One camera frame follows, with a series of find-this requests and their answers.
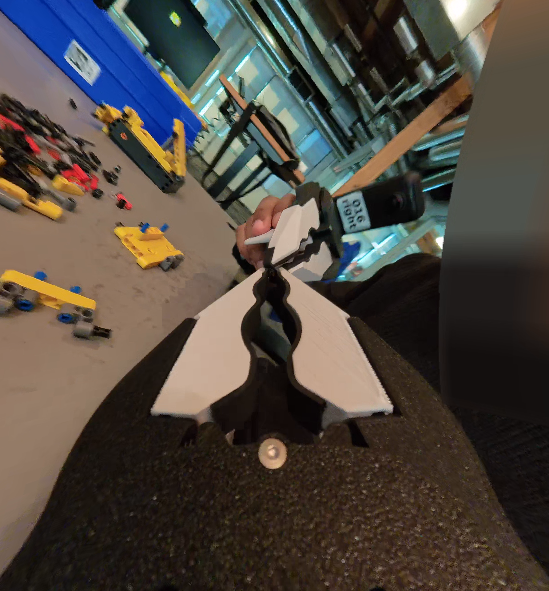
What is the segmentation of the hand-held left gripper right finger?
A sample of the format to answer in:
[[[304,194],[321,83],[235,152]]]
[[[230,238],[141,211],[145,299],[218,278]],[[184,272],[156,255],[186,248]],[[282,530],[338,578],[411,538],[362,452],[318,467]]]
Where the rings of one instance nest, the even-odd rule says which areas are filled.
[[[349,315],[289,271],[281,269],[280,275],[289,287],[285,303],[300,326],[292,351],[294,379],[324,402],[318,430],[394,413],[394,404],[349,325]]]

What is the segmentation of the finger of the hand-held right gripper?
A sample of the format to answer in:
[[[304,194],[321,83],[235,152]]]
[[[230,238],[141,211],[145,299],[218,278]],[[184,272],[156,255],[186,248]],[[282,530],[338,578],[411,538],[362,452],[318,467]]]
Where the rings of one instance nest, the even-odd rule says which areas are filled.
[[[280,279],[320,281],[333,263],[332,252],[324,240],[300,240],[296,246],[280,242],[274,247],[274,269]]]
[[[269,242],[269,266],[274,267],[274,247],[280,242],[296,246],[300,240],[322,240],[321,237],[313,238],[311,234],[320,225],[320,209],[315,199],[283,211]]]

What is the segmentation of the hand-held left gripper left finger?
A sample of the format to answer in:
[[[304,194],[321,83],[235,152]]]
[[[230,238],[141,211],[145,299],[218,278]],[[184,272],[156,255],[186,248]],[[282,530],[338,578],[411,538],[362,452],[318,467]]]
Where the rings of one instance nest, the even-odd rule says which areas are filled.
[[[242,322],[257,304],[255,286],[261,269],[194,317],[190,335],[151,408],[152,416],[213,422],[220,427],[243,423],[234,398],[248,381],[252,355],[242,336]]]

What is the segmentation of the yellow frame assembly blue pins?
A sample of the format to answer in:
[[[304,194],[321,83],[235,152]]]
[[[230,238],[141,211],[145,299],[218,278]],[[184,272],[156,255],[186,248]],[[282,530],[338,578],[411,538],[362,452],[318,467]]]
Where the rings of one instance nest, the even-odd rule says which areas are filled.
[[[157,227],[140,223],[136,227],[128,227],[117,223],[114,234],[135,257],[141,269],[158,267],[167,272],[177,268],[185,260],[184,253],[167,240],[165,232],[168,228],[167,224]]]

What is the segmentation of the yellow beam assembly grey connectors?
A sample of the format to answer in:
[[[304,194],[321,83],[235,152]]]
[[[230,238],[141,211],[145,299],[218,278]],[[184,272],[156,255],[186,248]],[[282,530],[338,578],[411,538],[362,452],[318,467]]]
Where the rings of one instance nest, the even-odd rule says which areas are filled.
[[[83,295],[81,287],[58,287],[48,281],[42,271],[27,275],[15,270],[5,270],[0,276],[0,316],[13,310],[32,312],[38,307],[48,307],[61,324],[71,326],[74,337],[84,340],[110,339],[112,331],[95,322],[97,303]]]

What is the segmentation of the person's right hand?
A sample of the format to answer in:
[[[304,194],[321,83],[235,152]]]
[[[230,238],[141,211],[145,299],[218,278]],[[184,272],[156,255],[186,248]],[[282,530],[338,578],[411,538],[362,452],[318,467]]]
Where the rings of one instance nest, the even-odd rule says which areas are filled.
[[[246,245],[245,241],[274,229],[284,210],[291,207],[296,196],[287,193],[282,198],[266,196],[258,204],[248,220],[236,228],[233,256],[245,275],[251,275],[263,267],[266,244]]]

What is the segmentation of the wooden beam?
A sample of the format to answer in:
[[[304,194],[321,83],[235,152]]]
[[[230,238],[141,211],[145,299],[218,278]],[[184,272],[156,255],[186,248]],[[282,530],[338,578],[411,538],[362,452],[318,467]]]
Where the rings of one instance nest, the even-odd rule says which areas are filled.
[[[395,164],[400,157],[416,144],[424,135],[440,124],[455,108],[459,107],[472,94],[467,78],[458,79],[412,122],[384,146],[365,166],[357,171],[332,195],[340,197],[361,190],[372,184],[381,174]]]

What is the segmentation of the black backpack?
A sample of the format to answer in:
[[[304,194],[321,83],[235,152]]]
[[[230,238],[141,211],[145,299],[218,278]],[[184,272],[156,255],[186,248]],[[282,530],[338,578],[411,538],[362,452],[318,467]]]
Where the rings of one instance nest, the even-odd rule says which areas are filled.
[[[263,105],[257,102],[253,103],[256,107],[256,116],[264,125],[265,129],[272,135],[277,143],[282,147],[290,159],[290,164],[286,165],[290,170],[298,170],[300,167],[300,157],[291,136],[286,127]]]

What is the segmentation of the yellow black chassis assembly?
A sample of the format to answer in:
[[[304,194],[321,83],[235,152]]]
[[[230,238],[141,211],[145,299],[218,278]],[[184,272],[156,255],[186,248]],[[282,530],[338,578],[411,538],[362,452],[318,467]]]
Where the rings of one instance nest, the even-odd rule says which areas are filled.
[[[101,103],[94,110],[93,117],[104,124],[103,131],[107,136],[163,193],[174,195],[184,185],[187,151],[181,120],[173,120],[171,135],[160,145],[131,107],[119,110]]]

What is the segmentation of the black board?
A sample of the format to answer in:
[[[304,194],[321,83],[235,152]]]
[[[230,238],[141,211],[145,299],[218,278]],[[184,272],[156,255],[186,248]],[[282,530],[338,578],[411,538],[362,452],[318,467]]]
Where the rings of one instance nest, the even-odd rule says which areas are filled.
[[[220,52],[192,1],[128,1],[124,13],[147,40],[146,50],[187,90]]]

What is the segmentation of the pile of toy building pieces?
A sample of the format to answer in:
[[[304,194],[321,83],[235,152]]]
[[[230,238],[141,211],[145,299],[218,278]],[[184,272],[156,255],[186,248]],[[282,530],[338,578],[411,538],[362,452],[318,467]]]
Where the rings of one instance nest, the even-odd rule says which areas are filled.
[[[0,206],[24,208],[53,221],[77,209],[76,197],[100,200],[94,144],[48,115],[0,94]]]

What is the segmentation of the blue box white label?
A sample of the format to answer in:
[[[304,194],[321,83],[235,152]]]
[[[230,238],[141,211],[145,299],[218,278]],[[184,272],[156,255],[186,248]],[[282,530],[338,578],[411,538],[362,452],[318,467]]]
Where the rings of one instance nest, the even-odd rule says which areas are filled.
[[[0,11],[96,104],[131,107],[160,144],[178,119],[195,144],[196,113],[93,1],[0,1]]]

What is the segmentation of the wooden table black frame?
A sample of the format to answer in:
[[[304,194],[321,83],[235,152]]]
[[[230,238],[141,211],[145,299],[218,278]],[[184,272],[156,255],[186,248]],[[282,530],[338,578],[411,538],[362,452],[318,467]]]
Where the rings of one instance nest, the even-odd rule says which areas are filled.
[[[248,143],[228,168],[207,189],[209,195],[219,203],[222,210],[226,211],[232,203],[260,188],[271,175],[276,176],[291,188],[303,184],[305,175],[301,170],[301,159],[298,170],[287,168],[286,165],[290,164],[290,159],[258,120],[256,107],[253,105],[255,101],[248,102],[242,97],[243,80],[240,78],[238,89],[224,75],[219,77],[219,81],[226,95],[225,101],[219,107],[219,112],[229,124],[229,132],[219,147],[219,151],[204,172],[201,180],[202,186],[205,185],[206,179],[214,172],[215,167],[234,140],[241,141],[241,139],[246,138]],[[256,169],[250,172],[227,198],[219,201],[219,196],[228,187],[229,183],[256,157],[260,159]]]

